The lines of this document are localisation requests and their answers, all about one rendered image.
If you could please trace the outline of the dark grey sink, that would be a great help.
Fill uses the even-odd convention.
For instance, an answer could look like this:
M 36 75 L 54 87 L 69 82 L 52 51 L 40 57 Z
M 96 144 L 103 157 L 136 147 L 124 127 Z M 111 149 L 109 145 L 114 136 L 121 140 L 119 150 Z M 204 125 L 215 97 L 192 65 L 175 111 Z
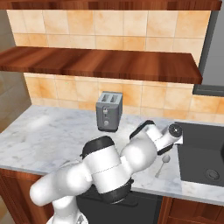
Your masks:
M 179 122 L 183 143 L 178 145 L 183 181 L 224 187 L 224 127 Z

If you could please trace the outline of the brown wooden cabinet door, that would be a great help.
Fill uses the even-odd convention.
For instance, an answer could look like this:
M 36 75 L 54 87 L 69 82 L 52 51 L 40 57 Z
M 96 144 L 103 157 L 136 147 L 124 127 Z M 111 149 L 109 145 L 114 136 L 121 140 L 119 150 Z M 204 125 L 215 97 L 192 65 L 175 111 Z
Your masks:
M 163 197 L 157 224 L 224 224 L 224 206 Z

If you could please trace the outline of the brown wooden cabinet run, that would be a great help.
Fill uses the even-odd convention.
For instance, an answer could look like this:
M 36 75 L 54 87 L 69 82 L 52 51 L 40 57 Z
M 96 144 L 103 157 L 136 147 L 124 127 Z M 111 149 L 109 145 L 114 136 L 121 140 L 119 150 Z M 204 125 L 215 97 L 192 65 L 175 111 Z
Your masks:
M 46 224 L 53 206 L 36 206 L 30 198 L 31 186 L 41 175 L 0 168 L 0 195 L 16 224 Z

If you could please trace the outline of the silver spoon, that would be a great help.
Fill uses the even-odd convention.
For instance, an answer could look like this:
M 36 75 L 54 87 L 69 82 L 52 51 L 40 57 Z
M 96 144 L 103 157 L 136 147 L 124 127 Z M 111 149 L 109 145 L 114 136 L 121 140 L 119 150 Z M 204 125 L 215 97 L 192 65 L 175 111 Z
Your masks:
M 160 172 L 161 172 L 161 170 L 162 170 L 164 164 L 169 163 L 170 160 L 171 160 L 171 157 L 170 157 L 169 155 L 164 155 L 164 156 L 163 156 L 163 158 L 162 158 L 163 163 L 162 163 L 161 167 L 159 168 L 158 172 L 157 172 L 156 175 L 155 175 L 156 178 L 159 177 L 159 174 L 160 174 Z

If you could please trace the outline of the grey toaster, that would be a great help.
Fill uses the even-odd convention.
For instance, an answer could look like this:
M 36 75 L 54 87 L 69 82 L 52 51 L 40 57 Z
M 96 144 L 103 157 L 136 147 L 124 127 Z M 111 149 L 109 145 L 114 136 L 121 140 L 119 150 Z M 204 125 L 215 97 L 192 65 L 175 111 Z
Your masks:
M 98 130 L 116 132 L 123 114 L 123 94 L 103 91 L 95 108 Z

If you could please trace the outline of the black dishwasher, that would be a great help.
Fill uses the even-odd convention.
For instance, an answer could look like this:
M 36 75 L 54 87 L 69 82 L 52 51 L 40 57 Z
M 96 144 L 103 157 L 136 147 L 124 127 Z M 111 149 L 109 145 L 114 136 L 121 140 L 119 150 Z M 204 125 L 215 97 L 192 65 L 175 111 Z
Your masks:
M 129 194 L 138 200 L 137 206 L 117 206 L 81 196 L 77 197 L 77 204 L 88 224 L 158 224 L 163 197 L 145 192 Z

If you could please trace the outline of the long brown wooden shelf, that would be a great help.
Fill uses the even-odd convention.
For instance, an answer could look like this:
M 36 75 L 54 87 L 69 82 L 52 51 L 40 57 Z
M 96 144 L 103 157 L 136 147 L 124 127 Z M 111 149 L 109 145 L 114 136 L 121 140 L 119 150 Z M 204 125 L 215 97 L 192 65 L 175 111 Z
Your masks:
M 219 11 L 224 0 L 0 0 L 0 10 Z
M 0 71 L 184 84 L 202 82 L 193 56 L 181 52 L 16 46 L 0 52 Z

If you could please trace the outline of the dark grey window frame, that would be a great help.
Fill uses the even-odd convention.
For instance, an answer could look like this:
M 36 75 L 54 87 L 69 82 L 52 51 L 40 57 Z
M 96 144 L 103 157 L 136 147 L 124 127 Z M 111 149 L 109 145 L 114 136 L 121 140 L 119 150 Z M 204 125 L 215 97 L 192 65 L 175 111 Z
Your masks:
M 192 93 L 224 97 L 224 9 L 211 12 L 199 71 L 203 80 L 194 85 Z

